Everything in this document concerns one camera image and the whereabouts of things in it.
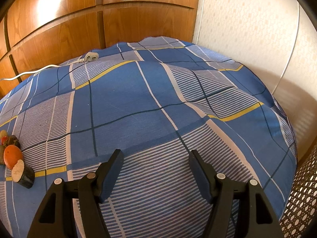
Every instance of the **wooden headboard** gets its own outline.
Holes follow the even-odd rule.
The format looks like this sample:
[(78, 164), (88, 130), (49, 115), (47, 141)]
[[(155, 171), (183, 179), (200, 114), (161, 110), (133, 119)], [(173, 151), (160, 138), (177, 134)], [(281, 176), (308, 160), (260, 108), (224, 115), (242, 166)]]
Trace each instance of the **wooden headboard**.
[[(0, 22), (0, 78), (147, 36), (192, 41), (198, 0), (15, 0)], [(27, 76), (1, 81), (4, 96)]]

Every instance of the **blue gripper pad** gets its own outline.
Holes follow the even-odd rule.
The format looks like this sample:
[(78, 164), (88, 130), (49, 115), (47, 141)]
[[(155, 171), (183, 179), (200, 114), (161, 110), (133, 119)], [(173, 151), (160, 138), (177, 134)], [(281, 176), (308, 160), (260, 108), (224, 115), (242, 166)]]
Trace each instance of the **blue gripper pad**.
[(121, 171), (123, 160), (123, 152), (119, 149), (116, 149), (108, 162), (103, 163), (107, 164), (108, 171), (106, 172), (106, 175), (103, 179), (101, 194), (99, 195), (99, 200), (101, 202), (104, 202), (107, 198), (110, 197)]
[(210, 183), (193, 152), (189, 152), (188, 163), (201, 196), (211, 204), (212, 196), (210, 194)]

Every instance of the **bed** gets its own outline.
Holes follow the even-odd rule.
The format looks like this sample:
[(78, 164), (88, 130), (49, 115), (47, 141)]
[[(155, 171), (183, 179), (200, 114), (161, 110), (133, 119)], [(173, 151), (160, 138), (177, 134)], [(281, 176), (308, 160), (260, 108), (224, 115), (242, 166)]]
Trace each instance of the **bed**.
[[(26, 189), (0, 166), (0, 219), (26, 237), (56, 178), (80, 179), (125, 156), (101, 210), (111, 237), (198, 237), (211, 206), (188, 165), (196, 149), (217, 172), (258, 180), (280, 218), (297, 165), (294, 131), (278, 102), (245, 65), (168, 37), (93, 50), (99, 58), (48, 68), (0, 101), (0, 125), (18, 137), (35, 170)], [(76, 228), (84, 237), (79, 205)], [(234, 202), (227, 237), (234, 234)]]

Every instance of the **brown mesh surface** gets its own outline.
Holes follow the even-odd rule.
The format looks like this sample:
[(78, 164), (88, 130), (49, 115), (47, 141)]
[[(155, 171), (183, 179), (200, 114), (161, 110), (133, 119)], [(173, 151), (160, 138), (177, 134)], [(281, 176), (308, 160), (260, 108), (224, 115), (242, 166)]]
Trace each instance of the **brown mesh surface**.
[(317, 211), (316, 146), (296, 172), (292, 191), (280, 221), (284, 237), (301, 237)]

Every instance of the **wall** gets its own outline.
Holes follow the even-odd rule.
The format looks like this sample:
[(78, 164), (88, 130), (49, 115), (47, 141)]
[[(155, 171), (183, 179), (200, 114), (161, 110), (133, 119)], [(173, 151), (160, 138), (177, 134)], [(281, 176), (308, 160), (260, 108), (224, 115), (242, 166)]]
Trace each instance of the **wall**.
[(248, 66), (294, 127), (301, 159), (317, 133), (317, 33), (296, 0), (199, 0), (193, 42)]
[[(198, 0), (15, 0), (0, 22), (0, 78), (147, 36), (192, 41)], [(0, 97), (19, 82), (0, 82)]]

